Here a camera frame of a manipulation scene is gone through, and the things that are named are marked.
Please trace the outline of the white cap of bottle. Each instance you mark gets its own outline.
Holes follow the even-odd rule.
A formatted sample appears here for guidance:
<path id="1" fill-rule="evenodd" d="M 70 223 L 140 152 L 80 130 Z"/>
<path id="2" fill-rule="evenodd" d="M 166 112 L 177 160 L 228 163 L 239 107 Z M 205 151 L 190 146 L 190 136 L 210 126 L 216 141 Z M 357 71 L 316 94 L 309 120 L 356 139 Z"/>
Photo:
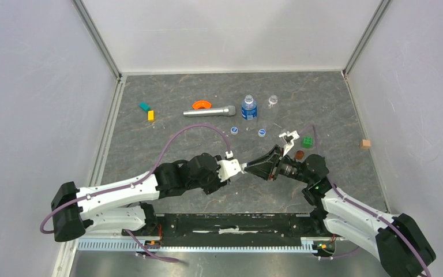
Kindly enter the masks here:
<path id="1" fill-rule="evenodd" d="M 264 129 L 260 129 L 259 131 L 258 131 L 258 136 L 259 137 L 264 137 L 266 135 L 266 131 L 264 130 Z"/>

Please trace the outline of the blue-white Pocari bottle cap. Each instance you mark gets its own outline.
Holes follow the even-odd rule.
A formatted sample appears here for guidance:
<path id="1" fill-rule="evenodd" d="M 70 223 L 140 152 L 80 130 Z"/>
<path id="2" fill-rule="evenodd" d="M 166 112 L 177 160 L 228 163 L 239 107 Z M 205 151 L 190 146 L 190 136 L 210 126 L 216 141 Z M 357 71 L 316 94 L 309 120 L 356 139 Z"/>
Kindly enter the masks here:
<path id="1" fill-rule="evenodd" d="M 238 128 L 236 127 L 236 126 L 233 126 L 231 129 L 230 129 L 230 132 L 231 132 L 231 134 L 232 135 L 236 135 L 236 134 L 238 134 Z"/>

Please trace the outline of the blue labelled Pocari bottle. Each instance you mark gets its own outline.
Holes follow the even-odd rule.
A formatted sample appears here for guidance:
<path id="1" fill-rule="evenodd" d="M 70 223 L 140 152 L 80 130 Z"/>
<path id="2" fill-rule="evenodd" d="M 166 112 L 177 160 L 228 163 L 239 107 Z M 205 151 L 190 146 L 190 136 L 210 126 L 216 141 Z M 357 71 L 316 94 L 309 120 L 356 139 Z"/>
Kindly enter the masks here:
<path id="1" fill-rule="evenodd" d="M 255 120 L 258 115 L 258 106 L 252 95 L 246 95 L 241 104 L 242 118 L 251 121 Z"/>

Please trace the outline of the clear bottle with blue-white cap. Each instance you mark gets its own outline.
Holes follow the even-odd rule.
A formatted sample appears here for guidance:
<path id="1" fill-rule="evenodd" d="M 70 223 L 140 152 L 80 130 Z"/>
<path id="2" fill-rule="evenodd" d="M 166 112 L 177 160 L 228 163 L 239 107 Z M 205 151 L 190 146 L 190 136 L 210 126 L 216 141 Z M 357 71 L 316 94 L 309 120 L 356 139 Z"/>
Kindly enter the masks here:
<path id="1" fill-rule="evenodd" d="M 241 177 L 243 177 L 243 175 L 244 174 L 246 174 L 246 172 L 245 172 L 245 167 L 246 167 L 246 163 L 242 163 L 242 164 L 240 164 L 239 165 L 239 170 L 238 170 L 238 172 L 236 173 L 236 174 L 233 174 L 231 177 L 230 177 L 230 181 L 231 182 L 236 182 L 237 180 L 239 180 Z"/>

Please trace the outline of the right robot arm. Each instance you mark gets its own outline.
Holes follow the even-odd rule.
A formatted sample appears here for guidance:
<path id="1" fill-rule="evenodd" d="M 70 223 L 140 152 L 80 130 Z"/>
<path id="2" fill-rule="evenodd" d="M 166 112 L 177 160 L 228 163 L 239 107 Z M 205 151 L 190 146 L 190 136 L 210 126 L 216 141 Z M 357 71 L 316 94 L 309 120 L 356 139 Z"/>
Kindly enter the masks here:
<path id="1" fill-rule="evenodd" d="M 311 154 L 291 159 L 276 145 L 262 157 L 242 165 L 246 173 L 266 181 L 285 176 L 306 184 L 302 193 L 315 207 L 310 219 L 314 234 L 343 237 L 372 254 L 389 276 L 431 276 L 437 258 L 417 222 L 372 208 L 346 194 L 329 178 L 325 158 Z"/>

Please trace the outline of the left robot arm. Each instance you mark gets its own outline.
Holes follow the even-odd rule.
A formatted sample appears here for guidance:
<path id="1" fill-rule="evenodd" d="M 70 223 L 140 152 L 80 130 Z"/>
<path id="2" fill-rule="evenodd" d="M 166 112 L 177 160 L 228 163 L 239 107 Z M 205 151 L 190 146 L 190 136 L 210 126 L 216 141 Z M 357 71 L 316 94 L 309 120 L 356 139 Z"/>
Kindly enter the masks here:
<path id="1" fill-rule="evenodd" d="M 152 173 L 107 185 L 78 188 L 73 181 L 64 183 L 51 202 L 54 239 L 67 242 L 87 232 L 116 228 L 151 235 L 158 228 L 151 208 L 128 210 L 126 205 L 180 196 L 198 188 L 211 194 L 240 171 L 236 159 L 203 153 L 190 160 L 162 163 Z"/>

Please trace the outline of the small brown round object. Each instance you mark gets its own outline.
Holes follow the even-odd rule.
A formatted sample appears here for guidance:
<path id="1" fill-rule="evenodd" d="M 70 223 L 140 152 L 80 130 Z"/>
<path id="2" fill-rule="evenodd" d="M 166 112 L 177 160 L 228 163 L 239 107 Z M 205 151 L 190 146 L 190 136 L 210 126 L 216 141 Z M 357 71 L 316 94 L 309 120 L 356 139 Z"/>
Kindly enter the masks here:
<path id="1" fill-rule="evenodd" d="M 295 159 L 296 160 L 301 160 L 301 159 L 304 158 L 304 156 L 305 156 L 305 153 L 303 151 L 301 151 L 301 150 L 298 150 L 296 152 L 296 154 L 295 154 Z"/>

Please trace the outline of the green toy brick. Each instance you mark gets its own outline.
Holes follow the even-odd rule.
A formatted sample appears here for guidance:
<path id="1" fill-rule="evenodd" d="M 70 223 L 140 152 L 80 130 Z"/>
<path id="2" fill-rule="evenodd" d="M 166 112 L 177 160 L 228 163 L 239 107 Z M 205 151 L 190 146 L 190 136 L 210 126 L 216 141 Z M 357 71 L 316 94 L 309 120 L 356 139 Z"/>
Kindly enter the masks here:
<path id="1" fill-rule="evenodd" d="M 314 139 L 310 136 L 305 136 L 302 139 L 301 147 L 305 149 L 310 149 L 313 147 L 313 144 L 314 144 Z"/>

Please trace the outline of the silver microphone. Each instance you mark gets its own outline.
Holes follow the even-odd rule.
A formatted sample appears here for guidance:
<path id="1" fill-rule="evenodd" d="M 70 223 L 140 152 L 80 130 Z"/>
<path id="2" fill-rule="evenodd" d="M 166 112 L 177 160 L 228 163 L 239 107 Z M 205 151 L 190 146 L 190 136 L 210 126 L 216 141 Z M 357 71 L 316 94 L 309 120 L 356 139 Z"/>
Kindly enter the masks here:
<path id="1" fill-rule="evenodd" d="M 225 106 L 219 108 L 202 108 L 198 110 L 184 111 L 184 117 L 211 117 L 211 116 L 225 116 L 231 117 L 236 114 L 235 106 Z"/>

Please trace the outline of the orange curved pipe piece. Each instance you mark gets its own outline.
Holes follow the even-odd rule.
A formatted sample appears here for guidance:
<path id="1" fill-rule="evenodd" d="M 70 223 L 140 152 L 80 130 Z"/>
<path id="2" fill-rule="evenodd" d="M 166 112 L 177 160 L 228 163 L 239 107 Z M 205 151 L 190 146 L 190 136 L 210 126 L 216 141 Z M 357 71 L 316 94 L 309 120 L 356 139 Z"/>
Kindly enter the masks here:
<path id="1" fill-rule="evenodd" d="M 192 108 L 194 110 L 200 110 L 200 109 L 207 109 L 207 108 L 211 108 L 212 107 L 212 103 L 206 100 L 198 100 L 196 102 L 193 103 Z"/>

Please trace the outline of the yellow rectangular block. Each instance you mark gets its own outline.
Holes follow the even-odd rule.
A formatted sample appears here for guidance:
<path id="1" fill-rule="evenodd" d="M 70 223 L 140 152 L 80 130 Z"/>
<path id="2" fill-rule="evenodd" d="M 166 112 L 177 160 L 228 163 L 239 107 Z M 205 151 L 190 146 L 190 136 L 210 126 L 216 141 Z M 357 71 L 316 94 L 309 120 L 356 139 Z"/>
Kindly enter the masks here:
<path id="1" fill-rule="evenodd" d="M 148 121 L 153 122 L 155 120 L 155 112 L 153 110 L 148 111 Z"/>

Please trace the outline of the teal rectangular block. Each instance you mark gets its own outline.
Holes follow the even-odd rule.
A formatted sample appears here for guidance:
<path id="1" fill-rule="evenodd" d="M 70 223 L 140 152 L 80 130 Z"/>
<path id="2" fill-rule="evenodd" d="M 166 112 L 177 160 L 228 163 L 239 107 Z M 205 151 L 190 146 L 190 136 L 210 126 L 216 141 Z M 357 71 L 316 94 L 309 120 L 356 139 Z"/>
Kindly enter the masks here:
<path id="1" fill-rule="evenodd" d="M 141 103 L 139 104 L 139 108 L 142 109 L 142 110 L 143 110 L 144 112 L 146 112 L 146 113 L 148 113 L 149 111 L 151 111 L 150 106 L 147 105 L 147 104 L 144 103 L 144 102 L 141 102 Z"/>

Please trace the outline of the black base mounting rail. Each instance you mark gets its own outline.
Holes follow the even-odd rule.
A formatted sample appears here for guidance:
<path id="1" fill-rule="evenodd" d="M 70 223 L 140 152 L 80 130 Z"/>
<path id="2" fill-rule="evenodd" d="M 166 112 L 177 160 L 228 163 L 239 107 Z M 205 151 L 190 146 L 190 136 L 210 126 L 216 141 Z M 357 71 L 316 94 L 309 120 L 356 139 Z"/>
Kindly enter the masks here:
<path id="1" fill-rule="evenodd" d="M 162 246 L 299 246 L 301 238 L 332 238 L 310 214 L 157 214 L 133 234 Z"/>

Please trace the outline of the brown cube near right wall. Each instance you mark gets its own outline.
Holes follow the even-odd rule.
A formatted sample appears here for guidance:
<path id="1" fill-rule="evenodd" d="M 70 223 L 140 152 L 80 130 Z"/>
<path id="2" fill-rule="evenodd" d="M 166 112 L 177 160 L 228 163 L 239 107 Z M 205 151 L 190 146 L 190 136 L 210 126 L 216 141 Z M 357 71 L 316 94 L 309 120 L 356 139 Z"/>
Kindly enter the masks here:
<path id="1" fill-rule="evenodd" d="M 370 140 L 361 140 L 359 143 L 360 149 L 370 149 L 371 148 L 371 141 Z"/>

